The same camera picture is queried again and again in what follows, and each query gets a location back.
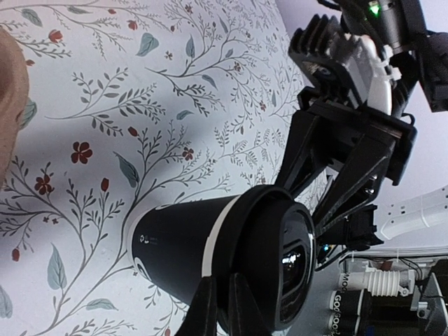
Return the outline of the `black paper coffee cup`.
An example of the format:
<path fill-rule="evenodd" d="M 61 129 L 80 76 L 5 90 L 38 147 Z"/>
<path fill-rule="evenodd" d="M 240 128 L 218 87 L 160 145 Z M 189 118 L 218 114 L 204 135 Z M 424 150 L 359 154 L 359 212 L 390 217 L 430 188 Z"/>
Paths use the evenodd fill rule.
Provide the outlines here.
<path fill-rule="evenodd" d="M 211 262 L 223 221 L 238 196 L 157 206 L 127 224 L 136 271 L 189 305 Z"/>

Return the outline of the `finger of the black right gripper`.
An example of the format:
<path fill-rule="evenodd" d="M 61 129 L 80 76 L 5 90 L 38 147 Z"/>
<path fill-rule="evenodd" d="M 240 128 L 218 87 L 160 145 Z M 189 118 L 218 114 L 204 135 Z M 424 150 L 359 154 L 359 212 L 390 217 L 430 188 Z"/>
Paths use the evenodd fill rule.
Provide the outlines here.
<path fill-rule="evenodd" d="M 313 213 L 315 232 L 323 235 L 336 222 L 375 199 L 396 141 L 363 136 L 341 168 L 333 186 Z"/>
<path fill-rule="evenodd" d="M 331 126 L 333 122 L 321 115 L 305 111 L 293 115 L 276 186 L 298 196 L 334 163 Z"/>

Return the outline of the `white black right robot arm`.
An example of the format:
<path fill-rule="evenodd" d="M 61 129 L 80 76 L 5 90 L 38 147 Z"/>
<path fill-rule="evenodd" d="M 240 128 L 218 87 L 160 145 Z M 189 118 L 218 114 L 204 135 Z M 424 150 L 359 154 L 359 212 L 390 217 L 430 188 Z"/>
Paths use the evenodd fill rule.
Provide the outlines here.
<path fill-rule="evenodd" d="M 314 213 L 319 244 L 365 250 L 427 226 L 426 200 L 374 205 L 384 179 L 398 185 L 417 137 L 406 112 L 420 85 L 431 111 L 447 110 L 447 34 L 427 28 L 418 1 L 333 1 L 288 55 L 310 81 L 297 96 L 276 184 L 299 195 L 323 170 L 337 177 Z"/>

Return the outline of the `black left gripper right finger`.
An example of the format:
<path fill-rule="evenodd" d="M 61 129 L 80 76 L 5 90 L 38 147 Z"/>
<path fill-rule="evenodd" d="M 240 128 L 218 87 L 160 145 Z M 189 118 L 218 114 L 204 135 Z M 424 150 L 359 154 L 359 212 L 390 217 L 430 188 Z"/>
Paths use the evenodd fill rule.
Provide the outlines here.
<path fill-rule="evenodd" d="M 228 325 L 231 336 L 271 336 L 243 274 L 230 276 Z"/>

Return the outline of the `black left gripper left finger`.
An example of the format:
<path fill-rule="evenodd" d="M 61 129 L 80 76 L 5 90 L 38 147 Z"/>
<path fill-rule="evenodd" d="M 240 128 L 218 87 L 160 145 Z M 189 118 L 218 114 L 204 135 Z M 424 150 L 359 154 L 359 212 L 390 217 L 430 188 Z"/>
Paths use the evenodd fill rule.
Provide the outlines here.
<path fill-rule="evenodd" d="M 217 283 L 203 277 L 175 336 L 215 336 L 217 331 Z"/>

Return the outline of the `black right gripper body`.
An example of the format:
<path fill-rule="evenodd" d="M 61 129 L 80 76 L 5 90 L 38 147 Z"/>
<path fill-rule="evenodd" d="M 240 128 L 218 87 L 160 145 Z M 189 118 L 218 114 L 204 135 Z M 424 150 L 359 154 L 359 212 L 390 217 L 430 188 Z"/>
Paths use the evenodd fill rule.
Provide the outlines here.
<path fill-rule="evenodd" d="M 400 184 L 417 137 L 417 129 L 412 123 L 406 123 L 368 106 L 350 108 L 325 99 L 312 87 L 303 89 L 297 95 L 297 100 L 301 111 L 323 116 L 333 122 L 330 127 L 330 149 L 334 158 L 334 163 L 329 166 L 331 169 L 337 172 L 341 170 L 361 137 L 369 136 L 382 140 L 390 136 L 395 140 L 395 146 L 385 177 L 390 179 L 393 185 Z"/>

